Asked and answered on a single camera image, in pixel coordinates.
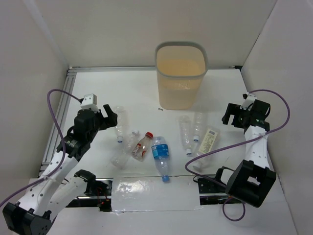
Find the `clear bottle blue cap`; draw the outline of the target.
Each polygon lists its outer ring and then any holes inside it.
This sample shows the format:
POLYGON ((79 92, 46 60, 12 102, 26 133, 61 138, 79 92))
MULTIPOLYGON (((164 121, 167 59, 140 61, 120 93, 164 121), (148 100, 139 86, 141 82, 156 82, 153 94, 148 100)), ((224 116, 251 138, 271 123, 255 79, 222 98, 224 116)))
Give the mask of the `clear bottle blue cap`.
POLYGON ((126 138, 128 129, 127 111, 123 106, 115 106, 114 112, 117 114, 117 125, 115 127, 115 134, 118 143, 122 143, 126 138))

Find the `beige label clear bottle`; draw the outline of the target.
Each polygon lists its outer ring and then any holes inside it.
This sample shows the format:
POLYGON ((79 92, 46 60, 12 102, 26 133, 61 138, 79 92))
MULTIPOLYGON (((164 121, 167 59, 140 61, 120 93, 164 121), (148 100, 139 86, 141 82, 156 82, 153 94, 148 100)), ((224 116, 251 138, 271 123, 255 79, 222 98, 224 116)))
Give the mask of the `beige label clear bottle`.
MULTIPOLYGON (((214 149, 215 142, 218 142, 220 130, 207 126, 205 133, 200 138, 199 143, 196 144, 195 153, 193 157, 198 157, 200 155, 206 154, 214 149)), ((195 160, 191 166, 194 170, 201 172, 210 165, 210 159, 208 156, 201 159, 195 160)))

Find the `clear bottle blue-white cap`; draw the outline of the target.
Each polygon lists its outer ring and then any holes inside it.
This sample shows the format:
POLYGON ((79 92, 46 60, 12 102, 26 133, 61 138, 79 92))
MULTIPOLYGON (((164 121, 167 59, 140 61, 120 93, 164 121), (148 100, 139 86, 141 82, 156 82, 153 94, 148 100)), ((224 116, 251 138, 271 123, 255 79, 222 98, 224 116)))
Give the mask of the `clear bottle blue-white cap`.
POLYGON ((204 132, 205 124, 206 124, 206 113, 195 112, 192 126, 194 142, 200 141, 201 136, 204 132))

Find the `clear crushed bottle white-blue cap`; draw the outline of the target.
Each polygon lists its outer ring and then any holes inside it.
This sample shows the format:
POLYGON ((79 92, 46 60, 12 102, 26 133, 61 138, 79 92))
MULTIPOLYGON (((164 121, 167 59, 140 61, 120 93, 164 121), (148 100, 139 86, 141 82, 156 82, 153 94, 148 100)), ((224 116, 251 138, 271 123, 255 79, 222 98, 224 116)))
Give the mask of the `clear crushed bottle white-blue cap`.
POLYGON ((191 121, 188 116, 179 117, 179 130, 182 146, 187 156, 192 155, 192 141, 191 141, 191 121))

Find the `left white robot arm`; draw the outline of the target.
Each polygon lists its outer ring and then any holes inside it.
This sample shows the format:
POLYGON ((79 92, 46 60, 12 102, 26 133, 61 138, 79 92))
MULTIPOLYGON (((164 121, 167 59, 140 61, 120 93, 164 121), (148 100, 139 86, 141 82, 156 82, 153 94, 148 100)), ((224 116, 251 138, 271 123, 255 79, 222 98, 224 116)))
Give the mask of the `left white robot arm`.
POLYGON ((108 104, 104 117, 97 108, 78 111, 66 136, 61 140, 46 170, 33 182, 29 191, 16 203, 7 203, 3 216, 9 230, 19 235, 45 235, 57 215, 80 194, 96 191, 96 177, 86 170, 78 170, 65 185, 63 180, 77 166, 90 149, 97 133, 117 125, 117 114, 108 104))

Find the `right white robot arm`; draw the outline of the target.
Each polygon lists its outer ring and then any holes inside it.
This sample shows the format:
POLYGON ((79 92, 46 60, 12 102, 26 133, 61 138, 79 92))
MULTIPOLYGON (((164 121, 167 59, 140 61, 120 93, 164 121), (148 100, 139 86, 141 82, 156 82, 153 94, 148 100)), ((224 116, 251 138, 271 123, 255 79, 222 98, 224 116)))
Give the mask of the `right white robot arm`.
POLYGON ((218 169, 213 181, 215 190, 224 192, 234 198, 260 207, 276 181, 276 173, 270 169, 267 157, 267 136, 269 123, 266 118, 270 113, 270 104, 255 100, 246 108, 229 103, 222 118, 223 124, 228 124, 231 115, 234 116, 231 125, 244 130, 246 141, 246 156, 235 170, 225 166, 218 169))

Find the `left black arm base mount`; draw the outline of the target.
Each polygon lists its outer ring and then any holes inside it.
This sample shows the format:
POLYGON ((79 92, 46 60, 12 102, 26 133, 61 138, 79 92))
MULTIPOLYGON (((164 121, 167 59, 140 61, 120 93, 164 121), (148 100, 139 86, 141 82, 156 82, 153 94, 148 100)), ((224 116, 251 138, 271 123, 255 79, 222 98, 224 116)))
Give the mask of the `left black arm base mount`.
POLYGON ((100 212, 111 212, 112 182, 113 178, 96 179, 96 186, 92 192, 75 197, 67 208, 94 208, 100 212))

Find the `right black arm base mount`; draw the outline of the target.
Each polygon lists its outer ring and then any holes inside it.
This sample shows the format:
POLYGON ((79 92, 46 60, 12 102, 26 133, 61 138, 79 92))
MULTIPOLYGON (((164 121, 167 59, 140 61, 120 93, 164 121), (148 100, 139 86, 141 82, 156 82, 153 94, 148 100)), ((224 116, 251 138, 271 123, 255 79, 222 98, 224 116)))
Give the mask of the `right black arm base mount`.
POLYGON ((194 176, 194 183, 198 185, 200 194, 200 205, 222 205, 226 199, 230 198, 225 193, 225 189, 204 178, 194 176))

